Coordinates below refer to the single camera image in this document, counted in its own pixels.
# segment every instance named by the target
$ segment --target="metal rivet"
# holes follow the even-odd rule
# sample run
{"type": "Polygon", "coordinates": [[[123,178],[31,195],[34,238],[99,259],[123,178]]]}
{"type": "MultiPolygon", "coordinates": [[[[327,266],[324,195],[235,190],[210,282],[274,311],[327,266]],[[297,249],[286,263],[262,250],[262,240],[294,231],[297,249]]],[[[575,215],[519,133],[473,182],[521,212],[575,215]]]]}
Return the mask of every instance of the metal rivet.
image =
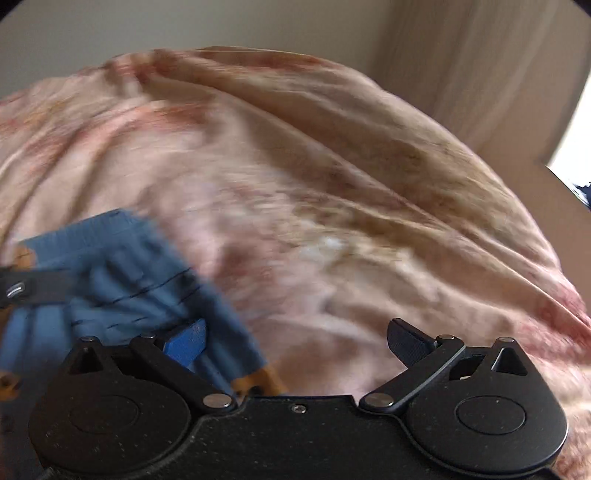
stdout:
{"type": "Polygon", "coordinates": [[[394,399],[387,393],[370,393],[363,400],[373,408],[387,408],[394,405],[394,399]]]}
{"type": "Polygon", "coordinates": [[[292,405],[292,406],[290,407],[290,410],[291,410],[293,413],[306,413],[306,412],[308,411],[308,409],[306,408],[306,406],[305,406],[305,405],[301,405],[301,404],[299,404],[299,403],[297,403],[297,404],[295,404],[295,405],[292,405]]]}
{"type": "Polygon", "coordinates": [[[226,408],[232,405],[232,397],[225,393],[211,393],[203,397],[203,405],[209,408],[226,408]]]}
{"type": "Polygon", "coordinates": [[[19,295],[22,295],[23,293],[25,293],[26,289],[27,289],[27,287],[23,282],[20,281],[19,283],[15,283],[12,287],[10,287],[6,291],[6,298],[14,299],[14,298],[18,297],[19,295]]]}

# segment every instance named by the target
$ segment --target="pink bedsheet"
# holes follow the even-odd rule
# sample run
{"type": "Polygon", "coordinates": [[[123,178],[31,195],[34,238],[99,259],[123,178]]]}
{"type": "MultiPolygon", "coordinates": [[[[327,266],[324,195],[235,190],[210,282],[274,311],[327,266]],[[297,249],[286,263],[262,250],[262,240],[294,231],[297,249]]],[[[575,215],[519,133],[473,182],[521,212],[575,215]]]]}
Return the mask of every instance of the pink bedsheet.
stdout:
{"type": "Polygon", "coordinates": [[[513,336],[591,478],[591,328],[549,243],[454,136],[314,57],[158,50],[0,101],[0,248],[125,207],[226,294],[295,394],[357,398],[403,370],[401,317],[469,345],[513,336]]]}

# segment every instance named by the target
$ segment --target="blanket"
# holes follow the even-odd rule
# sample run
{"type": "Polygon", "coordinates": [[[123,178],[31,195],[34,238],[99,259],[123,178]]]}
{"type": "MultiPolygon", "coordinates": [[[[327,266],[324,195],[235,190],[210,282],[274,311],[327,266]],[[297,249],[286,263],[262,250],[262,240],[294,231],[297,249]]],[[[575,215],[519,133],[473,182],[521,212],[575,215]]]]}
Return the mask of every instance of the blanket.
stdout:
{"type": "Polygon", "coordinates": [[[591,323],[551,245],[482,160],[354,70],[212,47],[43,80],[0,101],[0,205],[6,264],[102,212],[150,217],[294,394],[400,373],[393,317],[515,337],[569,418],[558,471],[591,478],[591,323]]]}

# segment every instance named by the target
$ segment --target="black plastic mount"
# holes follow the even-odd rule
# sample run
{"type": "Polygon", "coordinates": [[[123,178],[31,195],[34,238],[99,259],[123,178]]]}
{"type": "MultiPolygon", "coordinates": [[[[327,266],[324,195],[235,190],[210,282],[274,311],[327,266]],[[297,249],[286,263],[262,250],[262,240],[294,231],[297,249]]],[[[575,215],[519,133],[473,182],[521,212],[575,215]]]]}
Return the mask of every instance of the black plastic mount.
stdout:
{"type": "Polygon", "coordinates": [[[408,370],[364,396],[223,393],[154,340],[80,341],[38,402],[30,438],[43,480],[557,479],[562,409],[510,338],[470,348],[395,319],[408,370]]]}

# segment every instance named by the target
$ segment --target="wrinkled fabric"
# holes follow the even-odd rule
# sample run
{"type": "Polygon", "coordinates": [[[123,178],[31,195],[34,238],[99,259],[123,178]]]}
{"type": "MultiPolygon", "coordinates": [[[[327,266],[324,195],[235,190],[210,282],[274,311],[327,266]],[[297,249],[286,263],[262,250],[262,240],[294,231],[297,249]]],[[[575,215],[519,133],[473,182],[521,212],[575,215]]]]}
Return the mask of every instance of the wrinkled fabric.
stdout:
{"type": "Polygon", "coordinates": [[[294,394],[403,370],[401,317],[517,338],[591,478],[591,327],[515,195],[440,125],[314,57],[213,47],[117,57],[0,103],[1,254],[98,213],[151,217],[238,311],[294,394]]]}

